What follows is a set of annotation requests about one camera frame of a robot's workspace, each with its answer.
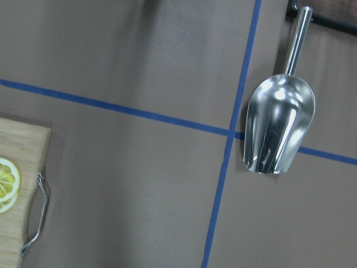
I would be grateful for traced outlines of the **steel metal scoop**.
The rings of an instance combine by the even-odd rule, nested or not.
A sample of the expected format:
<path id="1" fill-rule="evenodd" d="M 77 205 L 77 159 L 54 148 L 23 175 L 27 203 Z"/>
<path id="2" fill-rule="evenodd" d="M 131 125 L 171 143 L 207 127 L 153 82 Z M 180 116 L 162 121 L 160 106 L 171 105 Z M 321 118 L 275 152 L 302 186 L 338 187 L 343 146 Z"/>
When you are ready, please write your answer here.
<path id="1" fill-rule="evenodd" d="M 247 109 L 243 161 L 258 174 L 286 173 L 315 115 L 315 96 L 296 75 L 313 9 L 299 8 L 284 72 L 260 83 Z"/>

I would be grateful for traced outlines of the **bamboo cutting board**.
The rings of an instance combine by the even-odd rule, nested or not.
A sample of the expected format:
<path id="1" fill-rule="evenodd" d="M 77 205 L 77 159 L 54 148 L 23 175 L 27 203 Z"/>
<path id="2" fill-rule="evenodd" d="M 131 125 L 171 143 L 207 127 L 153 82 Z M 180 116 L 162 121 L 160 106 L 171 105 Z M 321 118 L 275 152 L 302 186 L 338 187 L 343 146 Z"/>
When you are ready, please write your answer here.
<path id="1" fill-rule="evenodd" d="M 21 267 L 45 225 L 50 194 L 44 164 L 51 130 L 1 118 L 1 267 Z M 27 233 L 33 198 L 42 191 L 44 203 L 37 231 Z"/>

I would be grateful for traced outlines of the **upper lemon slice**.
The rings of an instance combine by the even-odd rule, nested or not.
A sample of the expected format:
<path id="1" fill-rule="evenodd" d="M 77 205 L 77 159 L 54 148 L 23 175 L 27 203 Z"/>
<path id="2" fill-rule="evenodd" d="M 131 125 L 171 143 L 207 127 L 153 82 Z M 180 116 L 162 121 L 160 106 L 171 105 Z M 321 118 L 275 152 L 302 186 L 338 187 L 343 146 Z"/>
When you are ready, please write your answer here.
<path id="1" fill-rule="evenodd" d="M 9 159 L 1 158 L 1 201 L 18 193 L 20 186 L 21 175 L 18 167 Z"/>

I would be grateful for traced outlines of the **lower stacked lemon slice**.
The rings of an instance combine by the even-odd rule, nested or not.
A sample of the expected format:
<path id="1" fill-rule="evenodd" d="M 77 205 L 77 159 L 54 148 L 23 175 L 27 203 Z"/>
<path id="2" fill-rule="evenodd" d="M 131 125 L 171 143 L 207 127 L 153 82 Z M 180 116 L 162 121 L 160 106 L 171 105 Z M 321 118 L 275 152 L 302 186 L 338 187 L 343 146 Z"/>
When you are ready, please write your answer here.
<path id="1" fill-rule="evenodd" d="M 1 201 L 1 208 L 0 208 L 0 214 L 3 214 L 7 211 L 9 211 L 16 203 L 18 198 L 18 193 L 16 193 L 14 196 L 9 198 L 8 200 Z"/>

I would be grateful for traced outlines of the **black framed wooden tray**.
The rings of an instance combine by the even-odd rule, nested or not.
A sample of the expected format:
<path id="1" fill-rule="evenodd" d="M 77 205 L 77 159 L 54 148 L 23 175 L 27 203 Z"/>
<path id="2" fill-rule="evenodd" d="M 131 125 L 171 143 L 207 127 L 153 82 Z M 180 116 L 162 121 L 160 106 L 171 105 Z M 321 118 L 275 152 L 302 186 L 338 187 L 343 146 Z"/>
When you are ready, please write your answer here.
<path id="1" fill-rule="evenodd" d="M 288 1 L 287 16 L 296 17 L 303 6 L 313 9 L 313 23 L 356 35 L 356 0 L 292 0 Z"/>

